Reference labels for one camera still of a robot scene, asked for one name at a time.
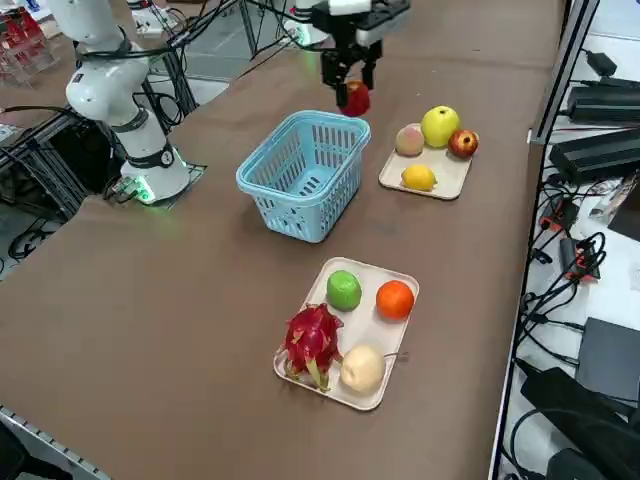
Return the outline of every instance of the tray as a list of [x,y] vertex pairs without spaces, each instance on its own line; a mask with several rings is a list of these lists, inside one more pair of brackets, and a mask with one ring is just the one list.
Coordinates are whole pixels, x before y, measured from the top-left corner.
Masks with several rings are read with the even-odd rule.
[[[409,275],[374,267],[373,265],[367,265],[348,258],[336,257],[328,260],[323,265],[301,309],[305,308],[307,303],[319,304],[327,301],[327,279],[336,270],[351,272],[358,278],[362,287],[362,299],[355,310],[340,312],[329,306],[329,311],[344,322],[344,327],[338,329],[338,349],[340,353],[345,355],[353,347],[362,343],[371,345],[382,354],[398,352],[411,316],[400,323],[391,323],[382,319],[376,310],[376,293],[383,283],[389,280],[400,280],[407,284],[417,301],[420,290],[418,282]],[[284,372],[285,359],[286,353],[276,355],[273,359],[273,369],[280,378],[361,411],[373,410],[380,405],[391,376],[391,370],[393,370],[396,362],[395,356],[386,359],[387,369],[377,392],[369,395],[359,395],[340,382],[340,365],[337,362],[333,362],[329,370],[329,391],[321,392],[312,386],[306,385],[304,379],[302,379],[303,381],[295,381],[288,378]]]
[[[412,123],[411,127],[420,129],[419,123]],[[403,157],[395,151],[391,152],[387,163],[384,164],[378,180],[387,188],[395,188],[405,192],[435,197],[442,200],[455,200],[462,192],[462,185],[471,167],[471,158],[460,159],[449,153],[446,148],[435,149],[425,146],[422,153],[416,157]],[[438,183],[429,192],[407,188],[402,184],[402,172],[415,163],[428,166],[436,175]]]

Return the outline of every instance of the red object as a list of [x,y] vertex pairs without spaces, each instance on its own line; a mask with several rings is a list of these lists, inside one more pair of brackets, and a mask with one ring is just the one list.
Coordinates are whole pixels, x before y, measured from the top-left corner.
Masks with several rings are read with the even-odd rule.
[[24,32],[29,38],[39,37],[43,35],[42,29],[38,22],[36,22],[26,8],[20,9],[22,15],[22,24],[24,25]]
[[398,280],[391,280],[378,289],[376,307],[392,320],[404,320],[411,313],[415,298],[411,289]]
[[371,107],[369,89],[360,80],[347,82],[347,106],[340,111],[347,117],[364,115]]
[[478,134],[471,130],[456,130],[449,139],[449,151],[459,158],[470,158],[478,149]]
[[282,347],[288,355],[287,375],[295,377],[302,372],[310,373],[318,387],[326,389],[331,362],[342,360],[338,351],[338,328],[342,326],[340,319],[329,312],[326,303],[308,305],[293,317]]
[[[4,34],[4,39],[9,49],[18,48],[26,43],[26,32],[22,29],[22,26],[18,24],[10,15],[3,16],[4,24],[7,30]],[[29,58],[22,52],[15,55],[16,60],[23,66],[29,66],[31,62]]]

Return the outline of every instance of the blue plastic basket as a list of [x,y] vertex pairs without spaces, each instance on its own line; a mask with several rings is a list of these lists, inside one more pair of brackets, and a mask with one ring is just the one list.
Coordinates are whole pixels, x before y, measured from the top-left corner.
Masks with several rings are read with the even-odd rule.
[[360,186],[364,120],[302,111],[282,122],[238,171],[271,230],[311,243],[324,240]]

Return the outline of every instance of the orange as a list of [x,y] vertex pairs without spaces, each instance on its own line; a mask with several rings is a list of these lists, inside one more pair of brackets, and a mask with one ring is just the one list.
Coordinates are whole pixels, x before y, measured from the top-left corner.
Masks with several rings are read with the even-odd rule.
[[378,289],[376,306],[378,311],[392,320],[403,320],[413,308],[413,292],[406,284],[391,280]]

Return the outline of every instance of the dragon fruit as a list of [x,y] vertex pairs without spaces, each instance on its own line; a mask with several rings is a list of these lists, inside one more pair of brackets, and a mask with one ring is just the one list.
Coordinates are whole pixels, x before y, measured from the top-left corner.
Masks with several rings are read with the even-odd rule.
[[316,386],[327,391],[331,362],[342,361],[338,328],[343,325],[329,312],[326,303],[307,305],[293,317],[281,347],[281,351],[287,352],[284,366],[287,376],[297,380],[301,373],[309,373]]

